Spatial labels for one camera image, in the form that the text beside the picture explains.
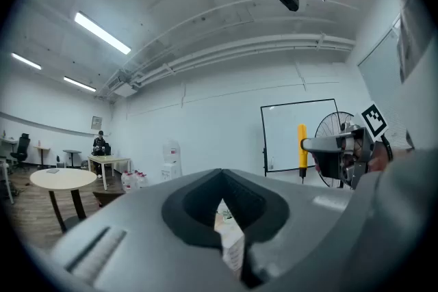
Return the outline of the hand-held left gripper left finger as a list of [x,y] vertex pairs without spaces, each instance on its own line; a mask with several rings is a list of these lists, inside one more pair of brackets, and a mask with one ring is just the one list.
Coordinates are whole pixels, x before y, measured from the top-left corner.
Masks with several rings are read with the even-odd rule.
[[169,195],[206,171],[125,194],[70,229],[51,251],[67,291],[241,291],[215,248],[186,244],[162,218]]

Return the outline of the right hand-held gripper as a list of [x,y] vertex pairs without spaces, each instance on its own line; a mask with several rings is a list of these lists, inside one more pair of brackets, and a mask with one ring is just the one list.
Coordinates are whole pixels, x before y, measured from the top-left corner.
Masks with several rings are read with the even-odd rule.
[[385,136],[387,130],[388,123],[382,111],[372,103],[344,124],[342,134],[306,138],[300,146],[310,152],[321,176],[340,178],[354,189],[360,178],[369,172],[371,160],[384,152],[386,160],[390,160],[390,143]]

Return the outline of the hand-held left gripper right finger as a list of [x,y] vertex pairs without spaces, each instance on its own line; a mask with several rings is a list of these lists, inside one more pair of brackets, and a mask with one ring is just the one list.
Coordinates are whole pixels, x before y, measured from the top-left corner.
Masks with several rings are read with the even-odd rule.
[[342,291],[348,239],[335,230],[351,193],[223,170],[222,198],[244,234],[241,280],[223,291]]

